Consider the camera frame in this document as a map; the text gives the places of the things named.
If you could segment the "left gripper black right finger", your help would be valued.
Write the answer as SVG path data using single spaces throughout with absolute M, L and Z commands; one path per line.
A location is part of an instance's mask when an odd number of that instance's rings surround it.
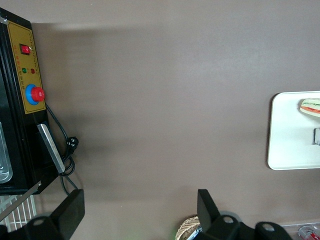
M 202 232 L 198 240 L 291 240 L 286 230 L 268 221 L 251 228 L 229 214 L 221 214 L 206 189 L 197 192 L 197 216 Z

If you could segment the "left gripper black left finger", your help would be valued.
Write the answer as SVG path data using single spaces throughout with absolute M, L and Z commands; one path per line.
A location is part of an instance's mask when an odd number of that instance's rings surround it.
M 23 227 L 11 231 L 0 226 L 2 240 L 69 240 L 85 216 L 83 189 L 73 190 L 48 216 L 33 218 Z

